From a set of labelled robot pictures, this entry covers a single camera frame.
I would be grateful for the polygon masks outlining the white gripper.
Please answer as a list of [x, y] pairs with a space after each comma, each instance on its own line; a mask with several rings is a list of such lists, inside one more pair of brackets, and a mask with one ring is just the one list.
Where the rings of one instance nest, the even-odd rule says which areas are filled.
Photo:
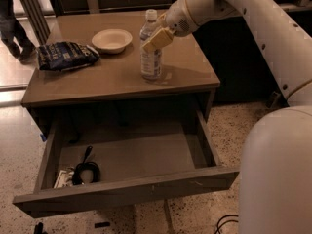
[[186, 0], [175, 1], [166, 13], [157, 18], [157, 23], [161, 27], [142, 43], [141, 47], [147, 53], [170, 45], [175, 36], [185, 37], [199, 28], [189, 13]]

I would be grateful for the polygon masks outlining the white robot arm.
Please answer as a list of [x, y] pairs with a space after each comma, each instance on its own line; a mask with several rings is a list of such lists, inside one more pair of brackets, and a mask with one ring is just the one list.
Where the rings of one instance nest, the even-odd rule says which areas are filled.
[[250, 130], [239, 172], [239, 234], [312, 234], [312, 38], [274, 0], [177, 0], [143, 42], [152, 52], [211, 20], [245, 20], [287, 107]]

